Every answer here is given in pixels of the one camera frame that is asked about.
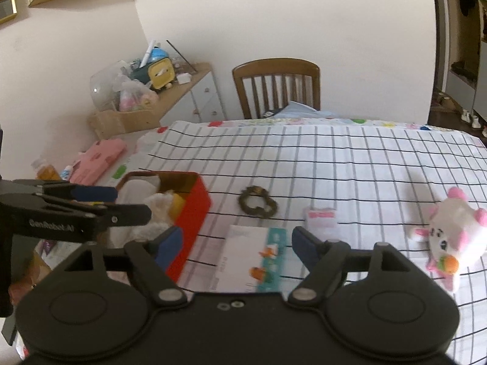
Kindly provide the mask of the white non-woven cloth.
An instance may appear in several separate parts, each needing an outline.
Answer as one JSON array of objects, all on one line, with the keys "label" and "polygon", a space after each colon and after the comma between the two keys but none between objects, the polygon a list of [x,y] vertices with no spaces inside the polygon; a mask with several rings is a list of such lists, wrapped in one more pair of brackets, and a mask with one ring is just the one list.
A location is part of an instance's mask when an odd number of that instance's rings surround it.
[{"label": "white non-woven cloth", "polygon": [[108,232],[107,245],[122,248],[128,242],[149,242],[173,225],[169,215],[173,192],[159,193],[158,187],[147,180],[128,180],[118,193],[117,204],[145,204],[152,217],[146,225],[138,227],[113,227]]}]

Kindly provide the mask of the brown hair scrunchie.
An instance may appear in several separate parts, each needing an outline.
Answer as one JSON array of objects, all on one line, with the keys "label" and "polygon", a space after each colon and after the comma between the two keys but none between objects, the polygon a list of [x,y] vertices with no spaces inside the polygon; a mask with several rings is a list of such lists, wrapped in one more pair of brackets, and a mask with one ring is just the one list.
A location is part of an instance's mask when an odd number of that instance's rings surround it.
[{"label": "brown hair scrunchie", "polygon": [[261,219],[274,217],[278,204],[261,186],[248,186],[238,197],[239,208],[244,214]]}]

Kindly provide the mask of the yellow soft item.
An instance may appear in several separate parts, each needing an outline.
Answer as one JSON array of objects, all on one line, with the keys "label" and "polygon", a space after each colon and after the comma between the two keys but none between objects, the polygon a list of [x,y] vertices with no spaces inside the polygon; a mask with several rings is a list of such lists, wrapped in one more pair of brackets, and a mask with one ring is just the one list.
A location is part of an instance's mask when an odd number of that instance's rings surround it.
[{"label": "yellow soft item", "polygon": [[168,209],[168,216],[173,222],[176,222],[176,220],[180,216],[182,210],[185,207],[185,202],[186,200],[180,194],[173,193],[172,202]]}]

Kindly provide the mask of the pink folded towel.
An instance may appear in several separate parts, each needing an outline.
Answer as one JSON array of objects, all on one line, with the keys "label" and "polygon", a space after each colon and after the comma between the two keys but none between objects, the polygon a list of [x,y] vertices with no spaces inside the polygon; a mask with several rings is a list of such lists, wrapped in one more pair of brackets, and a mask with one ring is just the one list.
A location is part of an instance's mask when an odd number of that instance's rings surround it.
[{"label": "pink folded towel", "polygon": [[69,181],[82,186],[93,186],[126,149],[126,142],[120,138],[97,141],[74,163]]}]

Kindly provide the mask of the pink white tissue packet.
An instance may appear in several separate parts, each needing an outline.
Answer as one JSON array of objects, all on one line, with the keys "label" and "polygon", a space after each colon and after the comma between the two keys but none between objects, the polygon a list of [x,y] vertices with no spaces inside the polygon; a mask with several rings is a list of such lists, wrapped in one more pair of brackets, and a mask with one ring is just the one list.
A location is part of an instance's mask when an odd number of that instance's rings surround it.
[{"label": "pink white tissue packet", "polygon": [[313,235],[325,240],[337,235],[338,223],[334,208],[306,208],[305,228]]}]

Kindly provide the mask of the orange drink bottle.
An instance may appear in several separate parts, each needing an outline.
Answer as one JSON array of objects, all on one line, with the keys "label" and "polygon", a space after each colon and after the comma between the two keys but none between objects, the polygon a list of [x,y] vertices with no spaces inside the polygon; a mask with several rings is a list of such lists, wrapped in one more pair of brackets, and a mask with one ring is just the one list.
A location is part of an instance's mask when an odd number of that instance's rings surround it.
[{"label": "orange drink bottle", "polygon": [[31,167],[36,172],[37,180],[62,180],[54,166],[44,159],[34,160],[33,163],[31,163]]}]

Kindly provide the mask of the cardboard box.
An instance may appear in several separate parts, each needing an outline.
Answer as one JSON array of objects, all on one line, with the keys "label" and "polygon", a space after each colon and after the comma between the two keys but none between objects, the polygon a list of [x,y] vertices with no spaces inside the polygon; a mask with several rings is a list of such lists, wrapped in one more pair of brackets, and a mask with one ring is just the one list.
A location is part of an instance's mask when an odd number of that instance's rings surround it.
[{"label": "cardboard box", "polygon": [[116,135],[157,128],[161,118],[162,115],[154,109],[129,112],[105,110],[91,115],[87,122],[99,139],[108,139]]}]

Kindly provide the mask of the black grid white tablecloth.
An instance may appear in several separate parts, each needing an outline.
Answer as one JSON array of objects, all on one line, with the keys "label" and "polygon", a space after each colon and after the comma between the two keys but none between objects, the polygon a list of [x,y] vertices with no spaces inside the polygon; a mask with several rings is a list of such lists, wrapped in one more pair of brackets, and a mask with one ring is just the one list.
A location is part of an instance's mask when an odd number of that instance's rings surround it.
[{"label": "black grid white tablecloth", "polygon": [[[395,246],[420,268],[426,245],[408,240],[409,228],[427,222],[435,202],[461,188],[473,207],[486,204],[486,148],[462,132],[445,137],[391,129],[269,126],[217,129],[205,134],[169,129],[151,151],[136,157],[140,171],[196,172],[211,196],[211,210],[179,284],[208,289],[232,225],[291,231],[306,208],[334,208],[338,236],[352,247]],[[244,214],[238,197],[248,186],[268,190],[274,217]]]}]

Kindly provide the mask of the red storage box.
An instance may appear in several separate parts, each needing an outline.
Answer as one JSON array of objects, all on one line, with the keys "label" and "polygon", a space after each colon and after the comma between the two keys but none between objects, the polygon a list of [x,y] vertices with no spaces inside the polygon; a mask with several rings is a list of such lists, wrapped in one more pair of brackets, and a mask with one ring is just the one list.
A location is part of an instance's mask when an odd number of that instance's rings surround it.
[{"label": "red storage box", "polygon": [[183,267],[210,210],[210,195],[202,177],[196,172],[129,172],[116,184],[116,189],[119,192],[128,180],[136,179],[153,183],[158,187],[159,193],[171,190],[186,200],[180,216],[173,222],[182,229],[182,250],[166,271],[168,277],[176,282],[182,275]]}]

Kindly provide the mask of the clear plastic bag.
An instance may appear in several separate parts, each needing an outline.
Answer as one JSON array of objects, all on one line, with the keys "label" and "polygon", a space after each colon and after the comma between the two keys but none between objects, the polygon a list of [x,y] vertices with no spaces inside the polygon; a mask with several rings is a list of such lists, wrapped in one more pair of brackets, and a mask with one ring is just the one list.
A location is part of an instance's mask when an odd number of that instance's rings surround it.
[{"label": "clear plastic bag", "polygon": [[123,74],[117,75],[112,89],[119,93],[118,110],[120,112],[152,109],[159,100],[158,94],[146,87],[145,84],[138,80],[132,80]]}]

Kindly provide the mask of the white pink plush toy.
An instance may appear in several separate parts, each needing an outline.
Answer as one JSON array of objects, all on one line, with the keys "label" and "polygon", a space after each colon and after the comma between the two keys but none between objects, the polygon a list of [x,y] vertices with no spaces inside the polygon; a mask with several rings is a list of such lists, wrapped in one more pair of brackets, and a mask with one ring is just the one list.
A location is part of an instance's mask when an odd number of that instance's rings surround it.
[{"label": "white pink plush toy", "polygon": [[426,242],[429,247],[427,270],[443,278],[447,291],[460,287],[460,277],[486,253],[486,210],[472,208],[458,187],[430,209],[428,225],[413,227],[408,239]]}]

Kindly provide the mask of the wooden side cabinet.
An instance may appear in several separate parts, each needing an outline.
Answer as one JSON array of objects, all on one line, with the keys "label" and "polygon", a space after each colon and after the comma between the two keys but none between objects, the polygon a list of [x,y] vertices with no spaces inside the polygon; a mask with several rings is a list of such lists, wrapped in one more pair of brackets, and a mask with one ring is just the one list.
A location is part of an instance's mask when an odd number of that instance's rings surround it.
[{"label": "wooden side cabinet", "polygon": [[216,87],[211,64],[196,64],[197,73],[186,84],[175,82],[169,89],[159,93],[157,114],[160,126],[169,126],[175,121],[211,123],[226,119],[222,101]]}]

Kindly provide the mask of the yellow tissue holder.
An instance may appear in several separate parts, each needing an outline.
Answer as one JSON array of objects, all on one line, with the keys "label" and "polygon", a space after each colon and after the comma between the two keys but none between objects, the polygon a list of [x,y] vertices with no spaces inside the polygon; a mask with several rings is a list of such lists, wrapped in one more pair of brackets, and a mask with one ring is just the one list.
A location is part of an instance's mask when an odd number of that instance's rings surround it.
[{"label": "yellow tissue holder", "polygon": [[162,58],[149,65],[148,76],[150,87],[155,91],[160,91],[171,84],[176,73],[170,58]]}]

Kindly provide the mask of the light blue seat cushion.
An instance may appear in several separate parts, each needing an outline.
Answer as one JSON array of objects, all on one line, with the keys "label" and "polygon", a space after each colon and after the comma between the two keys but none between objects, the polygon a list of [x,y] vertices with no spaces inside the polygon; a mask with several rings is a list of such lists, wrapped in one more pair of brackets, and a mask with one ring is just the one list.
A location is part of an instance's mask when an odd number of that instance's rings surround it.
[{"label": "light blue seat cushion", "polygon": [[274,119],[299,119],[299,118],[336,118],[337,116],[330,111],[316,110],[308,105],[290,101],[289,104],[279,109],[272,115]]}]

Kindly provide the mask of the wooden chair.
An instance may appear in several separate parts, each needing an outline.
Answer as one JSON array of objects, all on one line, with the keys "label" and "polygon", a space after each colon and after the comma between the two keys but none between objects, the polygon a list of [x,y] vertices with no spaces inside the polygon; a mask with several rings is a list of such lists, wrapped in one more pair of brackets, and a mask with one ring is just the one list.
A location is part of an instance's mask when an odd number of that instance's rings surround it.
[{"label": "wooden chair", "polygon": [[287,107],[291,101],[321,109],[320,68],[300,58],[263,58],[232,70],[246,120]]}]

